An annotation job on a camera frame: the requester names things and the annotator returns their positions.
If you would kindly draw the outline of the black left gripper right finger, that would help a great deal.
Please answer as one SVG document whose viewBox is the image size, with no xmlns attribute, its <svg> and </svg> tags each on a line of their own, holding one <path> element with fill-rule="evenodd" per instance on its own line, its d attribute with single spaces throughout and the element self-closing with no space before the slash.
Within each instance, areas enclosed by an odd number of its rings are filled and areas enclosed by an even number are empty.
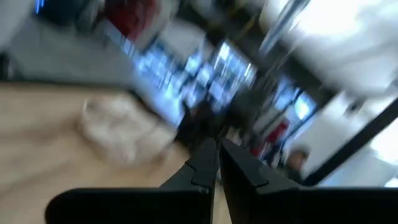
<svg viewBox="0 0 398 224">
<path fill-rule="evenodd" d="M 398 189 L 305 187 L 229 139 L 220 169 L 232 224 L 398 224 Z"/>
</svg>

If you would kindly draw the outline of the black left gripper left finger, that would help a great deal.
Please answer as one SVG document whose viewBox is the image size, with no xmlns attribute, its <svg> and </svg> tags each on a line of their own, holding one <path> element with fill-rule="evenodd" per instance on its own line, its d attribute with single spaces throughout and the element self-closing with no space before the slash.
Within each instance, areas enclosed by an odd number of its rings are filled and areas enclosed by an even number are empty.
<svg viewBox="0 0 398 224">
<path fill-rule="evenodd" d="M 160 187 L 80 188 L 55 196 L 46 224 L 211 224 L 218 150 L 208 138 Z"/>
</svg>

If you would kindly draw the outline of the white towel with red grid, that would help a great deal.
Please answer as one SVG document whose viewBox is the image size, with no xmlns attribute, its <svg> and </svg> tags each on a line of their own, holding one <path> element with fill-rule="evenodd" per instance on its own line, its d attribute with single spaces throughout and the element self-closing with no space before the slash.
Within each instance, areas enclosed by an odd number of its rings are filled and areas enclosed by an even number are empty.
<svg viewBox="0 0 398 224">
<path fill-rule="evenodd" d="M 85 100 L 78 127 L 102 158 L 118 166 L 136 166 L 163 156 L 177 134 L 127 95 Z"/>
</svg>

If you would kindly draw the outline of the black frame bar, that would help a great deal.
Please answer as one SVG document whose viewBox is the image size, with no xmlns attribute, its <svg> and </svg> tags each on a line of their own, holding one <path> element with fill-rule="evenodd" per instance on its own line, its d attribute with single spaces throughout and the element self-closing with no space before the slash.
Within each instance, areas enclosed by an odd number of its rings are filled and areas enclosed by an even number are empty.
<svg viewBox="0 0 398 224">
<path fill-rule="evenodd" d="M 370 121 L 358 134 L 352 137 L 339 150 L 334 153 L 317 170 L 312 172 L 303 182 L 304 186 L 314 186 L 328 177 L 334 170 L 339 168 L 350 157 L 356 154 L 371 139 L 385 130 L 398 118 L 398 97 L 389 104 L 386 109 Z"/>
</svg>

